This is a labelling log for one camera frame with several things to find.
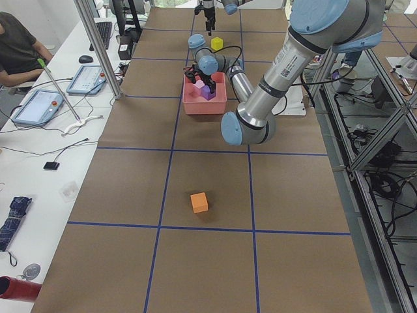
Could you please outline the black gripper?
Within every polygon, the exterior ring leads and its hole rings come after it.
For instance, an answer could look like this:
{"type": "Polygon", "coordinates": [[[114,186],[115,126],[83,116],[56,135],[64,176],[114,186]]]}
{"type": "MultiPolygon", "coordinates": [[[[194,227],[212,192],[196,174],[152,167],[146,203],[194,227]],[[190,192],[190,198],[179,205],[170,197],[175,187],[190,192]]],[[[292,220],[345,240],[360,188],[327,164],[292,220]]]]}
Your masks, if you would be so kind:
{"type": "Polygon", "coordinates": [[[215,1],[214,0],[198,0],[197,6],[194,8],[194,14],[198,15],[201,11],[204,12],[206,30],[210,35],[210,30],[215,30],[215,1]]]}
{"type": "Polygon", "coordinates": [[[205,74],[196,64],[196,67],[199,69],[199,75],[201,81],[204,83],[204,85],[207,85],[210,90],[210,94],[215,95],[216,94],[216,83],[212,79],[211,75],[205,74]]]}

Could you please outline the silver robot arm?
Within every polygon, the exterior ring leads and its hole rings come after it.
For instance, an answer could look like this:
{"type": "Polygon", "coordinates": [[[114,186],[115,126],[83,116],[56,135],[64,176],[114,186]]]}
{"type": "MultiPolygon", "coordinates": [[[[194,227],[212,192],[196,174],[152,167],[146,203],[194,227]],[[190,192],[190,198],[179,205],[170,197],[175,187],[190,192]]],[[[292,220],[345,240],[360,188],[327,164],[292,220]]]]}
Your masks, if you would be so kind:
{"type": "Polygon", "coordinates": [[[309,62],[327,50],[350,53],[375,47],[382,39],[385,1],[294,1],[287,38],[257,87],[231,57],[212,53],[203,35],[188,39],[197,69],[204,77],[227,74],[240,103],[223,115],[221,132],[230,145],[260,144],[273,137],[273,107],[309,62]]]}
{"type": "MultiPolygon", "coordinates": [[[[234,14],[238,7],[249,3],[251,0],[221,0],[220,3],[223,5],[228,15],[234,14]]],[[[198,15],[200,12],[204,12],[206,18],[205,27],[209,36],[216,30],[216,9],[215,0],[203,0],[198,1],[197,6],[194,8],[194,14],[198,15]]]]}

